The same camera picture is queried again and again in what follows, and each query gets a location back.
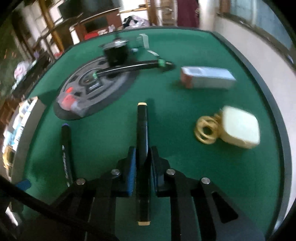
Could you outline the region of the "yellow-tipped black marker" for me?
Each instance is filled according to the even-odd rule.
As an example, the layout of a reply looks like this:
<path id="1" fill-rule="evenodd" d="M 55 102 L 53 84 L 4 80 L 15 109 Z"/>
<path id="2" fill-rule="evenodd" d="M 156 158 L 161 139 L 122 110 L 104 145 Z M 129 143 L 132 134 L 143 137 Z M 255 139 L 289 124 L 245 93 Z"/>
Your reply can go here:
<path id="1" fill-rule="evenodd" d="M 137 104 L 136 198 L 137 223 L 139 226 L 149 226 L 151 224 L 151 151 L 148 111 L 145 102 Z"/>

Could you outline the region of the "purple-tipped black marker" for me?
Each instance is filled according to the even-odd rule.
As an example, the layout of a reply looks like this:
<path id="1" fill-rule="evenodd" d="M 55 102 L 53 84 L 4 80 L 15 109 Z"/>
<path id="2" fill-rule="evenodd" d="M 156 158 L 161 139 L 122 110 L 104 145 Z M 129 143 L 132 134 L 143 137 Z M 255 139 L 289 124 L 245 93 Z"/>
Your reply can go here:
<path id="1" fill-rule="evenodd" d="M 76 173 L 73 161 L 71 128 L 64 123 L 61 127 L 62 160 L 67 186 L 70 187 L 76 180 Z"/>

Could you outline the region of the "brown cardboard box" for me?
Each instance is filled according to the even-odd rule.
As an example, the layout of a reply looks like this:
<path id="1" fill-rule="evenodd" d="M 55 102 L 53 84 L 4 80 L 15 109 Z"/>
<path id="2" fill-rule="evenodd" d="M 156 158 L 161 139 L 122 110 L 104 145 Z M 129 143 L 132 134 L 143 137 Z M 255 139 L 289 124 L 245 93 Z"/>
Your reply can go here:
<path id="1" fill-rule="evenodd" d="M 23 179 L 30 144 L 45 109 L 39 97 L 28 98 L 18 104 L 6 125 L 1 160 L 4 176 L 13 184 Z"/>

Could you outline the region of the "dark side table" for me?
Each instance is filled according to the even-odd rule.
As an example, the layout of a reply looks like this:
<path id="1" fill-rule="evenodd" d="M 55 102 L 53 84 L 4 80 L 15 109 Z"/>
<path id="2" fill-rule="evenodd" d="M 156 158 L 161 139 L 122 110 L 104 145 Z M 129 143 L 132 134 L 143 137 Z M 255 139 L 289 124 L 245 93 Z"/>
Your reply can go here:
<path id="1" fill-rule="evenodd" d="M 12 97 L 18 99 L 21 99 L 23 96 L 28 97 L 51 65 L 52 61 L 49 54 L 47 52 L 41 54 L 36 64 L 27 71 L 20 83 L 12 90 Z"/>

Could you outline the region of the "red item plastic bag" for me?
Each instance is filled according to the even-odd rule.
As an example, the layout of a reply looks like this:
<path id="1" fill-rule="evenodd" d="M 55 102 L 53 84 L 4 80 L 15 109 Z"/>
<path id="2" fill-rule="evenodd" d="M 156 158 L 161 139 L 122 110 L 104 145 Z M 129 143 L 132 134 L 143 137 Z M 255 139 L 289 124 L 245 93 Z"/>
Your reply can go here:
<path id="1" fill-rule="evenodd" d="M 57 103 L 63 110 L 74 113 L 79 117 L 86 116 L 86 113 L 91 106 L 91 102 L 85 97 L 79 97 L 73 93 L 65 92 L 57 97 Z"/>

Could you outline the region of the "cream earbud case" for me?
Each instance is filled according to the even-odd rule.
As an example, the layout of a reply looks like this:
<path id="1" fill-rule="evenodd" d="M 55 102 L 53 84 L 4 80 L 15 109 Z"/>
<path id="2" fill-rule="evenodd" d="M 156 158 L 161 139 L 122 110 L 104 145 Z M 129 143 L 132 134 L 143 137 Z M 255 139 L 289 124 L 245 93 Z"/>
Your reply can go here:
<path id="1" fill-rule="evenodd" d="M 260 144 L 259 123 L 253 114 L 227 105 L 220 114 L 221 140 L 245 149 L 252 149 Z"/>

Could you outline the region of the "round grey table centre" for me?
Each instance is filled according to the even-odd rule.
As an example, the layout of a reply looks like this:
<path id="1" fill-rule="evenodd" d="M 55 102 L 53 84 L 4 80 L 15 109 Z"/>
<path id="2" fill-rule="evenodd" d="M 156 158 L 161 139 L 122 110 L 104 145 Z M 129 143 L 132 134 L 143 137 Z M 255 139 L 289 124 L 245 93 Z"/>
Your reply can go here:
<path id="1" fill-rule="evenodd" d="M 69 121 L 93 115 L 121 98 L 139 75 L 139 71 L 132 71 L 100 77 L 98 72 L 105 68 L 108 68 L 107 60 L 100 56 L 73 72 L 58 89 L 53 104 L 55 115 Z M 82 111 L 82 116 L 60 106 L 61 98 L 68 94 L 74 97 L 74 109 Z"/>

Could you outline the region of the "grey red-ended box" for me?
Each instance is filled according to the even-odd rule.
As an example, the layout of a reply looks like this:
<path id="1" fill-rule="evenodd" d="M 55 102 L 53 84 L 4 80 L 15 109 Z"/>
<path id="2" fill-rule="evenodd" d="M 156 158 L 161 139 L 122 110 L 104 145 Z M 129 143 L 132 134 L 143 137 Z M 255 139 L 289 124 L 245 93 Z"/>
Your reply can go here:
<path id="1" fill-rule="evenodd" d="M 202 66 L 182 66 L 181 83 L 189 89 L 230 89 L 237 82 L 228 69 Z"/>

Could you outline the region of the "black stepper motor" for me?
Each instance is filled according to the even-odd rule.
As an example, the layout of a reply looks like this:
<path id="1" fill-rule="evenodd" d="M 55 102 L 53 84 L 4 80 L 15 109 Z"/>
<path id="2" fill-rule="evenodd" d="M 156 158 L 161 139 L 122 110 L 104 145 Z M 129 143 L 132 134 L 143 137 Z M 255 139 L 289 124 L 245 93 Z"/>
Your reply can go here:
<path id="1" fill-rule="evenodd" d="M 117 31 L 114 32 L 114 39 L 100 45 L 100 48 L 103 50 L 110 67 L 124 65 L 130 55 L 128 40 L 121 38 Z"/>

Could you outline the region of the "green-tipped black marker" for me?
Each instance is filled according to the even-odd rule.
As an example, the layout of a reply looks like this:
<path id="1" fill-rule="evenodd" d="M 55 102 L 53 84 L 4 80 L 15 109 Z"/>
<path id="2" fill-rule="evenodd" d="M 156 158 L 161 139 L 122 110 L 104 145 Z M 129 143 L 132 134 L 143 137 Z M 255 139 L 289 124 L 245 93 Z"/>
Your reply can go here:
<path id="1" fill-rule="evenodd" d="M 94 78 L 99 78 L 107 75 L 120 74 L 131 71 L 160 68 L 163 71 L 169 71 L 175 68 L 174 63 L 166 61 L 164 59 L 139 61 L 132 64 L 125 64 L 121 66 L 109 67 L 102 70 L 98 70 L 93 73 Z"/>

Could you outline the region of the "black television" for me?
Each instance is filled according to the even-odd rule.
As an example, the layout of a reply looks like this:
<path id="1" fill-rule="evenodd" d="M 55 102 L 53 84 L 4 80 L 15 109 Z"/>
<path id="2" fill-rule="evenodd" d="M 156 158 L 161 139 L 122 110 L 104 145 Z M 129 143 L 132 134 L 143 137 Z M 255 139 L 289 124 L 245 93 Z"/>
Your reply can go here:
<path id="1" fill-rule="evenodd" d="M 58 6 L 61 16 L 64 19 L 72 18 L 83 14 L 84 18 L 120 8 L 122 1 L 119 0 L 69 0 Z"/>

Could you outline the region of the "wooden chair with red cloth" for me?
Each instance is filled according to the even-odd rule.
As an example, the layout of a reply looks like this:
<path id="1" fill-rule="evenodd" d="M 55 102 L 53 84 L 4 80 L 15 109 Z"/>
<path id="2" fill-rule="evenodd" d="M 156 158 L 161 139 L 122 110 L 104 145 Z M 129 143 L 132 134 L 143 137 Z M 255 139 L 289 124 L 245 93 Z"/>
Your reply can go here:
<path id="1" fill-rule="evenodd" d="M 200 27 L 200 5 L 195 0 L 147 1 L 152 25 Z"/>

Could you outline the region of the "yellow coiled keychain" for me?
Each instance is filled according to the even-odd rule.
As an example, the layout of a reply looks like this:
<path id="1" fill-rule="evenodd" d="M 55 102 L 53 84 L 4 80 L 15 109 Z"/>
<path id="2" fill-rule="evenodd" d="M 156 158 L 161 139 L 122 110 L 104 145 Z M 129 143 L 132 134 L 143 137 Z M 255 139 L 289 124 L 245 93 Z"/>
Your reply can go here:
<path id="1" fill-rule="evenodd" d="M 197 140 L 206 145 L 211 145 L 217 141 L 222 132 L 222 116 L 215 113 L 213 116 L 201 116 L 195 124 L 194 135 Z"/>

